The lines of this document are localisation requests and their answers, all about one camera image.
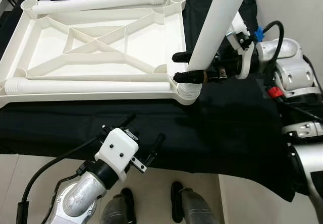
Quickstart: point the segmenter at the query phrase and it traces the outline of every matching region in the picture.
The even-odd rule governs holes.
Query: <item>black shoe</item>
[[[136,224],[136,214],[135,214],[135,201],[133,199],[133,195],[130,189],[125,188],[121,191],[121,193],[126,198],[127,204],[127,220],[128,223]]]
[[[173,182],[171,189],[171,201],[172,201],[172,218],[176,223],[180,223],[184,218],[184,210],[182,207],[182,195],[180,191],[183,189],[183,185],[180,182]]]

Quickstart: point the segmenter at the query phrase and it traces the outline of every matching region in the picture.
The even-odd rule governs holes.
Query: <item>black cloth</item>
[[[1,28],[0,55],[20,18],[21,1]],[[187,0],[187,50],[194,48],[211,1]],[[245,0],[240,12],[255,31],[255,0]],[[256,76],[205,85],[191,106],[171,99],[10,103],[0,110],[0,152],[57,156],[96,135],[102,124],[118,122],[129,113],[137,113],[130,130],[139,134],[139,155],[159,132],[166,135],[153,167],[243,177],[293,199],[279,115],[275,104],[263,97]],[[93,144],[73,157],[93,159],[99,147]]]

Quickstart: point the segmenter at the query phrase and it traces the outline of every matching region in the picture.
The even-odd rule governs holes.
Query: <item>tiled floor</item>
[[[16,223],[17,203],[21,200],[26,184],[48,157],[25,155],[0,155],[0,223]],[[66,159],[45,171],[30,192],[28,223],[41,223],[47,210],[56,182],[74,174],[83,161]],[[173,181],[181,181],[193,188],[208,202],[223,223],[222,205],[217,175],[189,174],[180,171],[148,169],[141,174],[131,169],[125,183],[117,183],[100,201],[88,222],[98,223],[105,204],[123,187],[129,187],[135,197],[138,223],[174,223],[171,219],[170,187]]]

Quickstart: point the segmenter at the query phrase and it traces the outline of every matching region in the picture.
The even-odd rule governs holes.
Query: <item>white floor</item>
[[[33,174],[51,159],[38,156],[0,155],[0,223],[16,223],[17,203],[21,200],[25,186]],[[56,182],[74,174],[82,162],[66,159],[41,175],[29,195],[28,223],[41,223],[48,210]],[[117,183],[99,201],[97,210],[88,223],[98,223],[106,203],[124,187],[129,187],[133,191],[139,224],[174,223],[171,218],[170,201],[170,188],[173,181],[182,182],[184,186],[193,188],[204,197],[221,223],[224,223],[217,175],[159,169],[148,169],[145,174],[131,169],[126,182]]]

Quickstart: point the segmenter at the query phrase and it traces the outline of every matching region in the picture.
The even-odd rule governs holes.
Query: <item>white tube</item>
[[[28,80],[11,78],[5,83],[7,95],[96,93],[96,92],[167,92],[168,82],[114,82],[114,81],[64,81]]]
[[[212,1],[187,71],[206,70],[210,66],[242,2],[243,0]],[[199,95],[201,88],[201,85],[179,84],[178,92],[184,98],[194,98]]]
[[[120,6],[159,5],[164,0],[69,0],[55,3],[41,3],[33,6],[32,10],[35,14],[49,14],[70,11],[94,10],[102,8],[112,8]]]

